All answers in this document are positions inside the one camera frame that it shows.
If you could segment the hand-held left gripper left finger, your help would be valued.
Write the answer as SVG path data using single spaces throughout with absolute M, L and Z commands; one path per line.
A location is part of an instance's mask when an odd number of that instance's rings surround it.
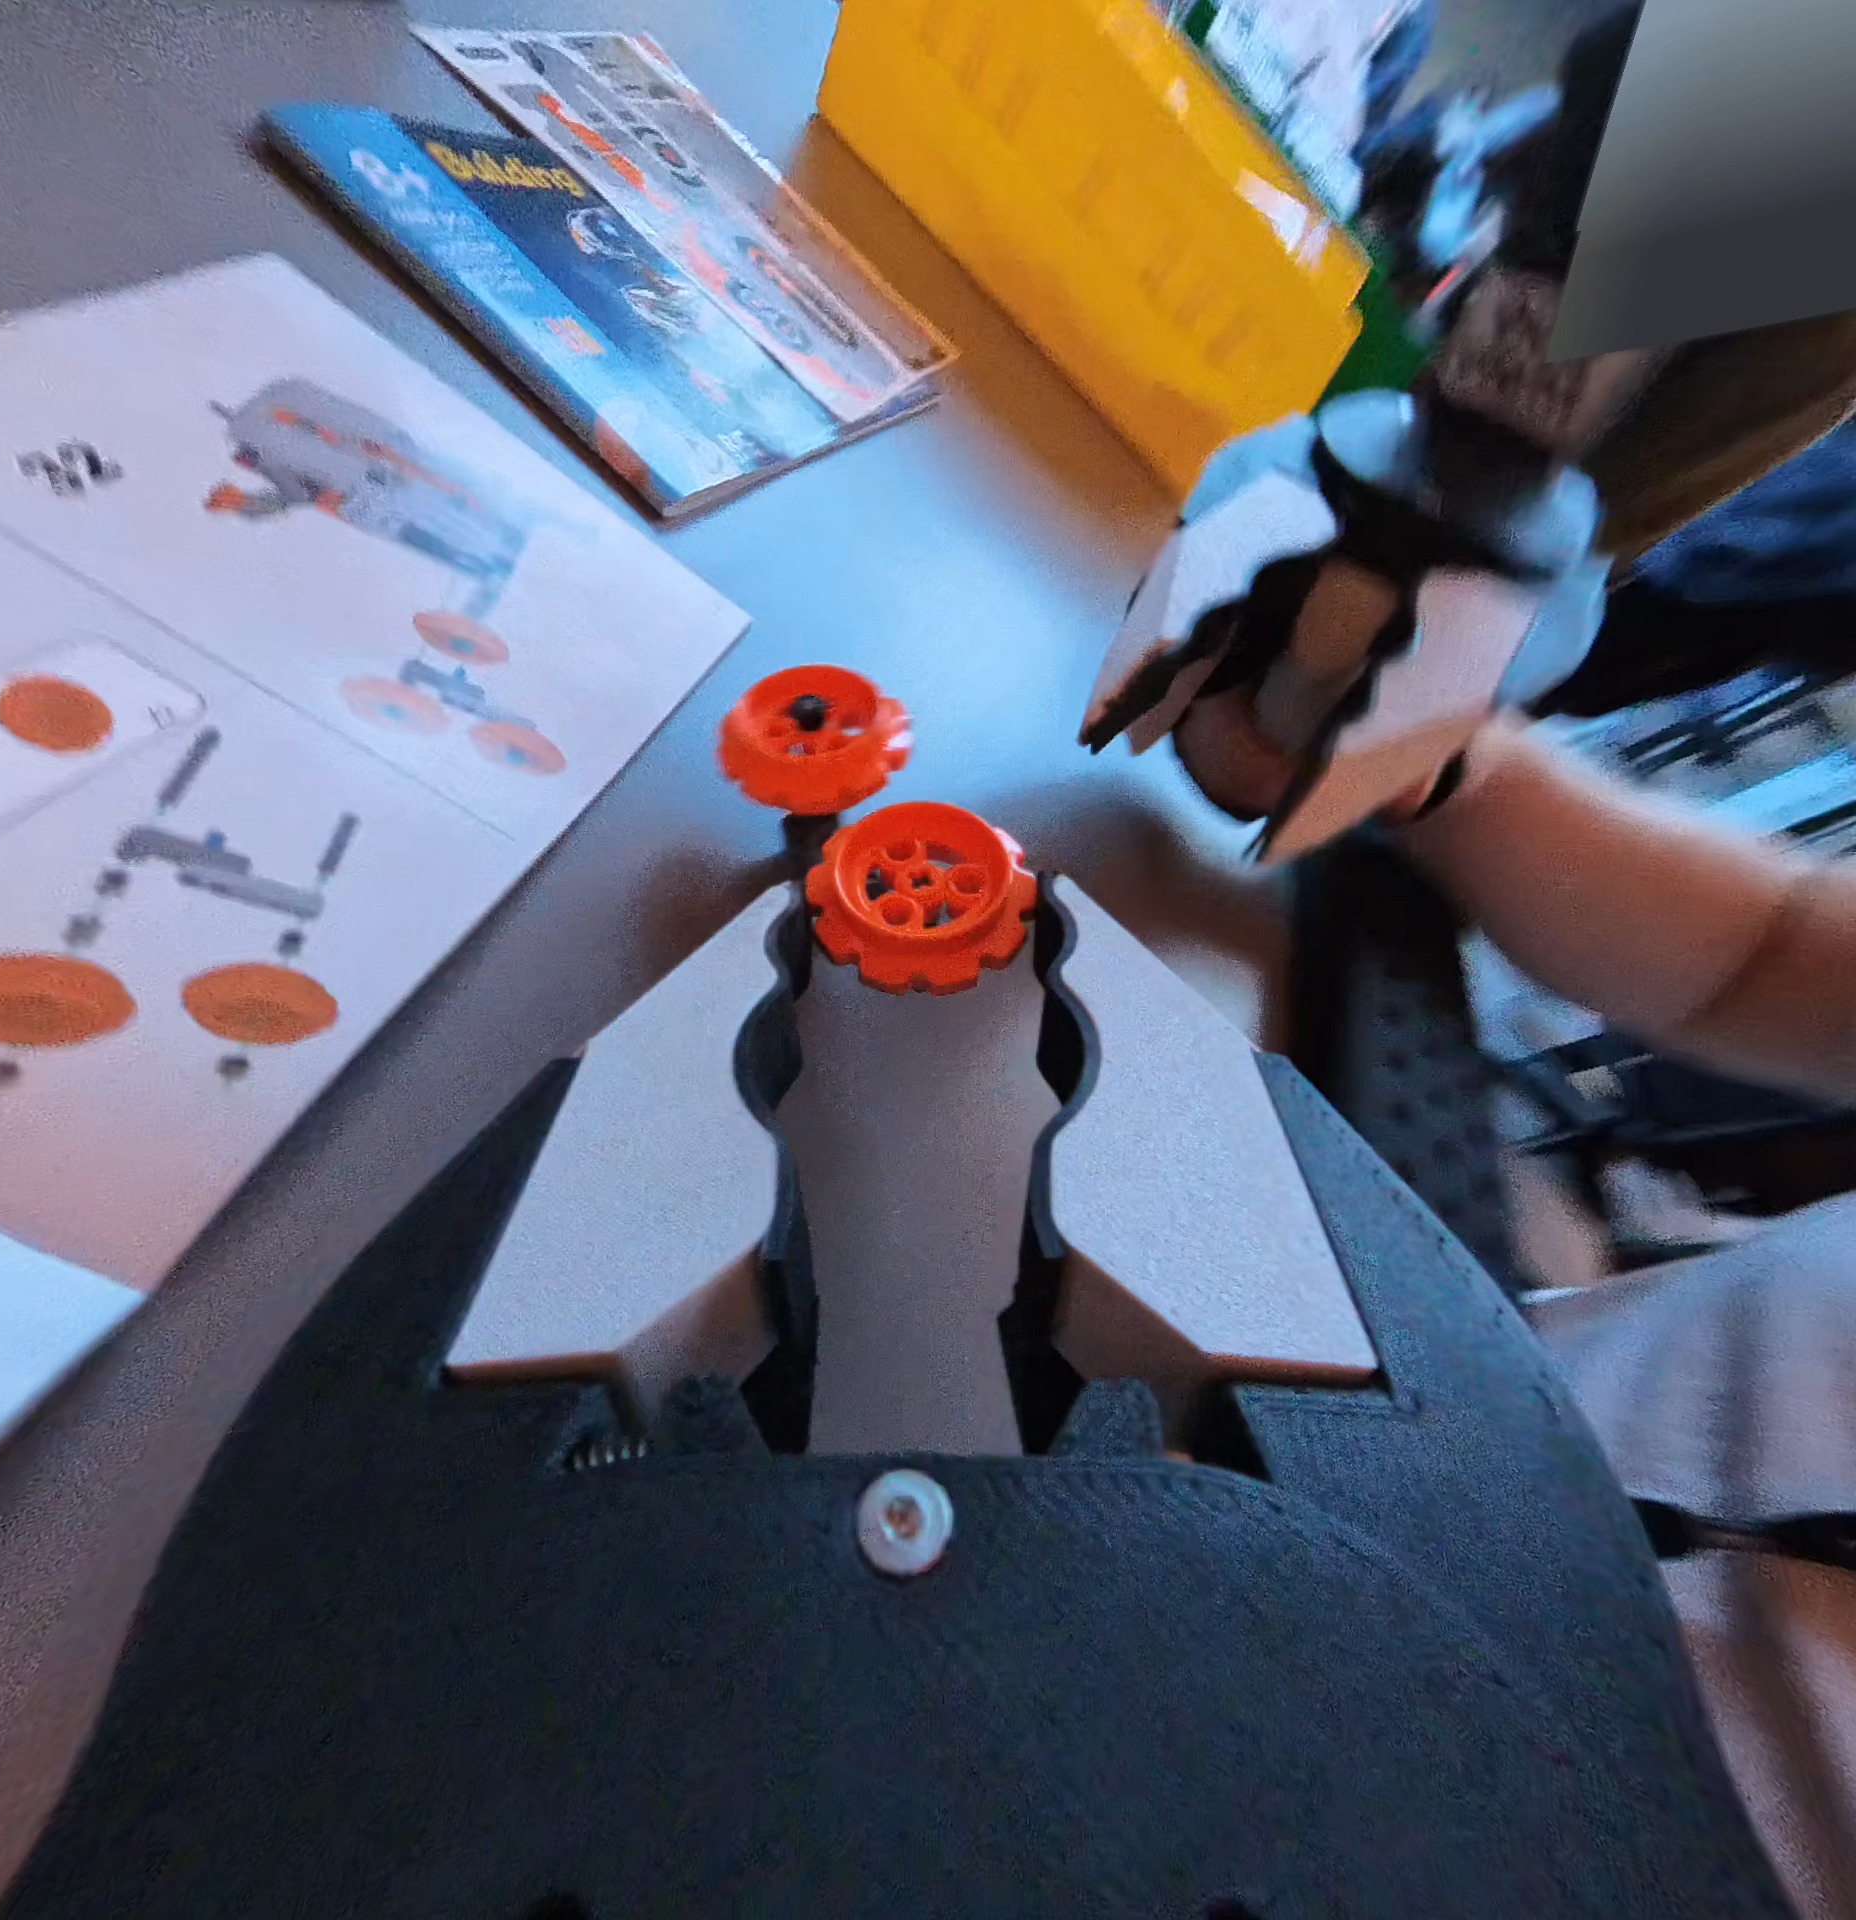
M 817 1285 L 779 1109 L 803 1071 L 811 923 L 759 900 L 592 1036 L 445 1358 L 455 1382 L 592 1382 L 655 1426 L 730 1380 L 811 1444 Z

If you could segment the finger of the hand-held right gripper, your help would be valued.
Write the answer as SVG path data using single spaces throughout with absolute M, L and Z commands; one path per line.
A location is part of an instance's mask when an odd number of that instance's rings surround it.
M 1205 462 L 1107 647 L 1079 733 L 1088 751 L 1128 736 L 1143 753 L 1169 733 L 1228 652 L 1250 589 L 1277 564 L 1317 559 L 1334 541 L 1317 445 L 1320 420 L 1289 415 Z
M 1518 581 L 1437 567 L 1362 666 L 1293 704 L 1296 774 L 1250 858 L 1277 866 L 1323 848 L 1444 774 L 1500 707 L 1560 685 L 1587 658 L 1613 561 L 1594 553 Z

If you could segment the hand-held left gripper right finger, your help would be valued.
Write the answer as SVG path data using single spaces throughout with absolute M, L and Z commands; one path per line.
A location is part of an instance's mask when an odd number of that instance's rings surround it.
M 1173 1448 L 1235 1385 L 1382 1385 L 1261 1053 L 1068 878 L 1039 879 L 1033 953 L 1056 1115 L 1000 1318 L 1024 1451 L 1094 1382 L 1140 1382 Z

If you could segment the orange toy wheel axle assembly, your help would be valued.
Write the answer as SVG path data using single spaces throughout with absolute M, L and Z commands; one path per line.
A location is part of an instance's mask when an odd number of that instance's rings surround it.
M 1036 875 L 980 814 L 883 805 L 910 753 L 907 705 L 843 666 L 755 681 L 719 731 L 722 776 L 780 818 L 821 953 L 871 990 L 948 996 L 1019 954 Z

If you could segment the person's right forearm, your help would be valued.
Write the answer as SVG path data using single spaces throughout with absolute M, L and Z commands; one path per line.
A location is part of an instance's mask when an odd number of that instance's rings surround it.
M 1722 827 L 1509 722 L 1395 841 L 1541 989 L 1670 1058 L 1856 1108 L 1856 858 Z

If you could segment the grey desk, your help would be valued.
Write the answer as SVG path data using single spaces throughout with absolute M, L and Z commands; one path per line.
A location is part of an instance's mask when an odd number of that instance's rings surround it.
M 125 1332 L 0 1451 L 0 1898 L 89 1739 L 159 1551 L 282 1343 L 532 1074 L 701 947 L 768 820 L 722 785 L 726 704 L 839 662 L 918 721 L 915 790 L 1017 831 L 1231 1020 L 1281 922 L 1152 755 L 1082 755 L 1077 717 L 1156 489 L 843 145 L 811 125 L 835 5 L 0 5 L 0 317 L 272 253 L 586 493 L 627 496 L 317 211 L 246 134 L 343 100 L 474 122 L 406 19 L 653 34 L 962 352 L 939 406 L 666 546 L 747 638 L 279 1144 Z

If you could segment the person's right hand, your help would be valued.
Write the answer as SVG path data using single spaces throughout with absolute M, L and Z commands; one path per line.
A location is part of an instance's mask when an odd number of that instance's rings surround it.
M 1396 611 L 1396 589 L 1345 559 L 1277 564 L 1256 581 L 1240 636 L 1172 733 L 1211 805 L 1242 823 L 1277 809 Z

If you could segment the yellow plastic bin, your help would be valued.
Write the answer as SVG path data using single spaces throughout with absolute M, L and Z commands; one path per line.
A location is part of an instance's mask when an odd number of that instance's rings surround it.
M 1175 493 L 1306 415 L 1369 256 L 1143 3 L 845 3 L 821 119 Z

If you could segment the person's grey shirt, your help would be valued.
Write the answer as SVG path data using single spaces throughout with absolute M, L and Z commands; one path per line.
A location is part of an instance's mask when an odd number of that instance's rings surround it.
M 1856 1521 L 1856 1193 L 1531 1321 L 1638 1501 L 1730 1529 Z M 1856 1572 L 1706 1549 L 1664 1581 L 1783 1889 L 1856 1918 Z

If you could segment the sticker sheet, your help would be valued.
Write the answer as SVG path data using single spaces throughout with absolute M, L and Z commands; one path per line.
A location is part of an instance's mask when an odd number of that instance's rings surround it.
M 651 35 L 411 34 L 562 157 L 808 400 L 848 430 L 939 395 L 952 346 L 708 102 Z

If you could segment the blue manual booklet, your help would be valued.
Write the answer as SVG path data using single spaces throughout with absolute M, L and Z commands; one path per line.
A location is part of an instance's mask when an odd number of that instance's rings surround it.
M 744 226 L 666 238 L 531 137 L 268 108 L 263 142 L 660 519 L 939 404 Z

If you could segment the open instruction booklet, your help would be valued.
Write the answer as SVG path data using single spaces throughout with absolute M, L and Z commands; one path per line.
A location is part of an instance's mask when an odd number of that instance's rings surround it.
M 279 256 L 0 318 L 0 1450 L 747 632 Z

